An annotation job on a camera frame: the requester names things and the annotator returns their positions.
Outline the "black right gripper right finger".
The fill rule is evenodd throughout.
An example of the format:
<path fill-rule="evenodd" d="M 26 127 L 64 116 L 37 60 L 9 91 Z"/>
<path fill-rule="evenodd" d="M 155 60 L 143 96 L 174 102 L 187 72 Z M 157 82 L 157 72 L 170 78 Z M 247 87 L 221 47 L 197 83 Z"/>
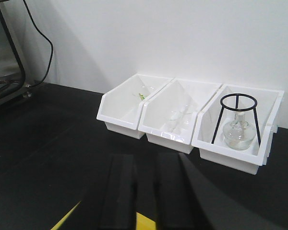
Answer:
<path fill-rule="evenodd" d="M 176 153 L 162 152 L 157 155 L 155 195 L 158 230 L 199 229 Z"/>

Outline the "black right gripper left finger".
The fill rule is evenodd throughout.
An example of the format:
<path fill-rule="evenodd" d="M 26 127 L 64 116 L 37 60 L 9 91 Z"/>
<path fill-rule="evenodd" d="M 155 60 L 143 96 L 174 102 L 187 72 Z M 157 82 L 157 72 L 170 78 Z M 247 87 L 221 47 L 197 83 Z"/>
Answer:
<path fill-rule="evenodd" d="M 113 155 L 98 229 L 136 229 L 136 196 L 137 180 L 133 156 Z"/>

